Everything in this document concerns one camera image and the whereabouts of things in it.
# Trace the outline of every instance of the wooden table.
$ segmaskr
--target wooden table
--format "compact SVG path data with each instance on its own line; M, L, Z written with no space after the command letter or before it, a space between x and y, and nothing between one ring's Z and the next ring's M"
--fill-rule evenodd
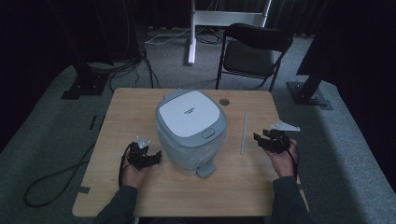
M276 172L257 146L253 132L269 129L279 121L271 93L267 91L203 91L221 105L228 118L227 138L214 159L215 173L202 179L180 173L169 161L157 134L155 109L172 90L117 89L93 150L73 207L77 217L95 217L118 190L120 157L139 135L151 140L149 154L163 151L139 191L137 217L268 216L274 198ZM245 112L248 111L246 152L240 154Z

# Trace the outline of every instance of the cable on floor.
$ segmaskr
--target cable on floor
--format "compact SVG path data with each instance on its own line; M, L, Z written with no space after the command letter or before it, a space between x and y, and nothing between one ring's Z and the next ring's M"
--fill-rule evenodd
M149 71L149 78L150 78L151 88L154 88L154 82L152 80L153 77L157 81L158 87L161 88L161 84L160 84L160 81L158 80L157 74L155 74L154 70L152 70L151 64L149 62L149 58L147 56L146 49L143 49L143 51L144 51L144 60L146 61L147 65L148 65L148 71Z
M87 154L88 154L91 150L93 150L93 147L95 146L95 144L96 144L96 143L94 143L92 146L90 146L90 147L85 151L84 155L81 157L81 159L79 160L79 162L78 162L77 164L72 165L72 166L70 166L70 167L67 167L67 168L65 168L65 169L62 169L61 171L55 172L55 173L53 173L53 174L45 175L45 176L43 176L43 177L41 177L41 178L38 178L38 179L35 180L34 182L32 182L32 184L30 184L30 185L27 187L26 191L25 191L24 194L23 194L23 202L24 202L27 206L29 206L29 207L34 207L34 208L44 207L44 206L47 206L47 205L49 205L49 204L51 204L51 203L56 202L56 200L58 200L58 199L61 197L61 195L66 191L67 187L70 185L71 181L73 180L73 178L74 178L75 175L76 175L76 172L78 171L78 168L79 168L81 165L88 164L89 161L84 161L84 158L87 156ZM62 188L62 190L61 190L57 195L55 195L52 199L50 199L50 200L48 200L48 201L46 201L46 202L43 202L43 203L34 203L34 202L29 201L29 193L30 193L30 191L31 191L38 183L40 183L41 181L43 181L43 180L45 180L45 179L54 177L54 176L56 176L56 175L63 174L63 173L65 173L65 172L67 172L67 171L69 171L69 170L72 170L72 169L75 169L75 170L73 171L73 174L70 175L70 177L69 177L67 183L64 185L64 187Z

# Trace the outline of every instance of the black cable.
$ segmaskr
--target black cable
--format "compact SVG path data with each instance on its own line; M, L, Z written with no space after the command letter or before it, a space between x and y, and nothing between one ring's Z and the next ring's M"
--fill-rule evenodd
M285 148L285 151L287 151L289 156L291 157L291 160L293 162L294 177L297 179L297 176L298 176L298 165L300 164L300 152L299 152L299 149L297 148L297 146L292 141L289 140L289 142L292 143L296 147L296 154L297 154L296 155L297 156L297 162L296 162L294 157L291 155L290 150L285 146L285 144L282 142L282 140L279 137L277 137L276 139L280 142L280 144L282 144L282 146Z
M65 168L65 169L63 169L63 170L61 170L61 171L55 172L55 173L53 173L53 174L51 174L51 175L45 175L45 176L43 176L43 177L38 178L37 180L35 180L32 184L29 185L29 187L27 187L26 191L24 192L24 194L23 194L23 202L24 202L27 206L29 206L29 207L36 207L36 208L37 208L37 207L44 207L44 206L49 205L49 204L51 204L51 203L54 203L56 200L58 200L58 199L61 197L61 195L66 191L67 187L70 185L71 181L73 180L73 178L74 178L75 175L76 175L76 172L77 172L78 168L79 168L81 165L87 164L87 163L89 162L89 161L84 161L84 158L85 158L85 157L87 156L87 154L93 149L94 146L95 146L95 143L94 143L92 146L90 146L90 147L85 151L84 155L81 157L81 159L79 160L79 162L78 162L77 164L72 165L72 166L70 166L70 167L67 167L67 168ZM30 191L31 191L32 188L33 188L34 186L36 186L40 181L42 181L42 180L44 180L44 179L47 179L47 178L50 178L50 177L53 177L53 176L56 176L56 175L60 175L60 174L62 174L62 173L64 173L64 172L66 172L66 171L69 171L69 170L73 169L73 168L76 168L75 171L73 172L73 174L70 175L69 180L68 180L67 183L64 185L64 188L59 192L59 194L57 194L55 197L53 197L52 199L50 199L50 200L48 200L47 202L44 202L44 203L32 203L32 202L29 202L28 196L29 196Z
M154 88L154 82L152 80L153 77L157 81L158 87L161 88L161 84L160 84L160 81L158 80L157 74L155 74L155 72L152 70L151 64L149 62L149 58L147 57L146 49L143 49L143 51L145 52L144 53L144 59L145 59L147 65L148 65L148 70L150 72L149 79L150 79L150 83L151 83L151 88Z
M123 167L123 164L125 162L125 158L127 158L126 152L128 151L129 148L131 148L131 144L128 145L127 148L125 148L125 151L124 151L124 153L122 154L122 157L121 157L120 170L119 170L119 187L122 186L122 172L126 168L126 167Z
M202 31L199 31L199 32L197 32L196 34L195 34L195 39L198 41L198 42L200 42L200 43L204 43L204 44L213 44L213 45L217 45L217 44L221 44L221 42L222 42L222 34L220 33L220 32L214 32L214 31L209 31L209 33L207 34L207 33L204 33L204 34L201 34L201 32ZM215 41L210 41L210 40L207 40L207 39L203 39L203 38L201 38L201 37L198 37L198 36L203 36L203 35L213 35L215 38L216 38L216 40ZM183 34L183 35L177 35L176 37L169 37L170 35L157 35L157 36L147 36L147 40L148 41L150 41L150 40L152 40L153 38L156 38L156 39L161 39L161 38L163 38L163 39L168 39L168 40L170 40L170 39L188 39L188 38L190 38L191 37L191 35L190 34ZM165 42L163 42L163 43L159 43L159 44L156 44L156 45L161 45L161 44L165 44L165 43L167 43L167 41L165 41Z
M137 81L139 81L140 75L137 72L137 70L134 70L134 73L136 74L136 80L134 81L134 87L137 88Z
M114 89L112 87L112 82L114 78L118 78L118 77L123 77L128 75L130 72L132 71L136 71L136 68L141 64L141 62L144 60L145 58L145 54L146 52L143 52L143 57L142 59L138 62L138 63L127 63L125 65L122 65L118 68L115 68L114 70L110 70L112 71L112 74L110 76L110 79L108 81L108 87L111 89L111 91L114 93Z
M122 72L127 69L137 67L139 65L139 63L141 62L141 60L136 61L134 58L131 58L129 60L123 60L123 62L125 62L125 64L117 66L117 67L99 68L99 67L90 66L90 68L95 74L118 73L118 72Z

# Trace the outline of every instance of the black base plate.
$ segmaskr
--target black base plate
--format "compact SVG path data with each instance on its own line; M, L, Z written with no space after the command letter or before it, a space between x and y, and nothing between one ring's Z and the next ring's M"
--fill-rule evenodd
M303 99L299 95L300 89L303 87L303 82L287 82L293 101L297 105L319 105L322 110L332 110L332 104L330 101L323 98L322 93L319 89L315 91L312 97L308 100Z
M69 91L65 91L62 99L77 100L80 95L102 95L109 74L96 75L96 79L90 85L81 85L76 77Z

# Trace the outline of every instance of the gray carpet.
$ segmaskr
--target gray carpet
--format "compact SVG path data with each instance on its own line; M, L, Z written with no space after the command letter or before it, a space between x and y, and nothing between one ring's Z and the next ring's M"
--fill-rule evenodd
M179 31L156 31L149 35L171 32ZM395 193L337 89L326 82L322 82L319 87L324 97L331 102L333 110L295 105L291 99L286 82L306 80L306 77L297 77L295 74L311 41L311 38L295 37L272 92L280 118L302 129L299 133L288 135L299 142L299 174L304 183L310 214L316 223L396 223ZM162 45L146 45L148 59L161 87L214 89L220 45L198 42L195 65L188 66L188 43L188 39L181 38ZM101 96L61 100L75 77L76 72L73 67L69 67L55 78L32 114L0 154L1 224L92 221L91 218L72 215L86 165L79 168L64 194L54 203L41 208L31 208L23 203L23 193L30 183L77 163L100 132L112 92L106 87ZM225 75L219 88L266 91L270 81L258 88L261 83L259 80ZM141 63L136 72L114 78L112 86L149 88L147 65ZM45 202L62 190L71 174L72 171L69 171L40 183L31 191L29 200L34 203Z

